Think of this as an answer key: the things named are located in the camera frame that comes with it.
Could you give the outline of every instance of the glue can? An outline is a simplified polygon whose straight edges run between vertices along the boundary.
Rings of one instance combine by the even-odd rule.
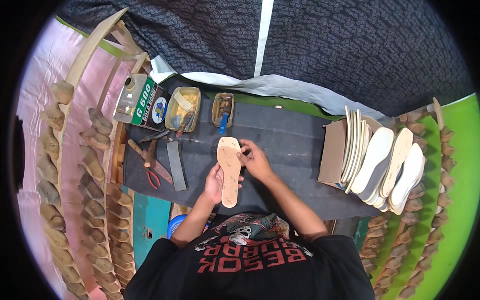
[[[147,74],[130,74],[120,92],[113,119],[155,131],[165,130],[170,94]]]

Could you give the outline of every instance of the hand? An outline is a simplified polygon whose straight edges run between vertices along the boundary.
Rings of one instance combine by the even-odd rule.
[[[242,139],[240,140],[240,143],[243,144],[243,147],[241,148],[242,152],[250,150],[250,153],[248,153],[247,156],[242,153],[237,153],[242,167],[247,167],[250,174],[262,182],[266,178],[274,175],[274,172],[268,163],[267,156],[254,142]]]
[[[243,181],[243,176],[239,176],[239,181]],[[207,175],[205,180],[204,195],[212,200],[214,204],[222,202],[223,188],[223,170],[217,162]]]

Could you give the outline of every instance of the black t-shirt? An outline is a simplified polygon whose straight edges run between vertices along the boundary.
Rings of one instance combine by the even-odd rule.
[[[125,289],[126,300],[374,299],[351,238],[308,243],[276,214],[239,214],[182,249],[157,240]]]

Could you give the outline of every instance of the dark patterned fabric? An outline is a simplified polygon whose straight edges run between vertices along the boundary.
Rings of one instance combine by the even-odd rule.
[[[253,77],[262,0],[73,0],[58,16],[91,33],[125,7],[125,26],[151,58],[160,55],[179,73]]]
[[[473,92],[453,38],[422,0],[276,0],[265,74],[326,87],[387,116]]]
[[[73,0],[60,18],[90,33],[114,12],[150,57],[176,71],[253,77],[261,0]],[[474,92],[426,0],[275,0],[261,75],[326,87],[387,116]]]

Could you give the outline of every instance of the blue stool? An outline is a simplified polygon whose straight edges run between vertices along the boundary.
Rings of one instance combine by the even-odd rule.
[[[179,215],[170,220],[167,226],[167,239],[170,239],[172,234],[177,230],[177,228],[180,226],[183,220],[185,220],[186,216],[187,215]],[[206,228],[208,228],[208,224],[210,224],[210,221],[208,221],[207,224],[205,224]]]

